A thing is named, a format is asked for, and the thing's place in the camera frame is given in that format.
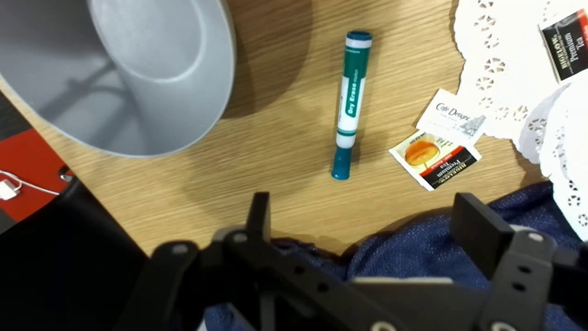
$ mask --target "small packet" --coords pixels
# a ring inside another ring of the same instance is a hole
[[[541,31],[559,80],[588,68],[588,16],[585,9],[541,25]]]
[[[484,134],[484,125],[484,114],[473,114],[458,95],[440,88],[421,115],[418,128],[444,136],[458,145],[475,145]]]
[[[427,191],[434,191],[482,158],[475,147],[464,147],[423,130],[390,152]]]

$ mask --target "wood grain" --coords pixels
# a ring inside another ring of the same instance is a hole
[[[510,141],[484,137],[484,160],[427,193],[388,148],[414,132],[438,88],[456,90],[462,57],[449,0],[230,0],[240,68],[234,99],[197,145],[168,158],[116,158],[61,136],[3,80],[124,228],[151,251],[172,239],[208,244],[241,224],[254,191],[273,193],[274,235],[342,251],[410,215],[451,205],[456,191],[484,200],[541,180]],[[370,29],[361,148],[352,180],[330,176],[344,36]]]

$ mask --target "white lace doily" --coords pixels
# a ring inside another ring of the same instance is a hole
[[[460,0],[455,36],[466,58],[458,95],[484,108],[489,136],[513,139],[541,163],[556,202],[588,240],[587,97],[578,99],[581,79],[557,82],[539,29],[579,7],[587,0]]]

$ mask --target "gray bowl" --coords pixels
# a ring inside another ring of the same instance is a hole
[[[236,42],[223,0],[0,0],[0,73],[65,134],[122,156],[199,141],[223,115]]]

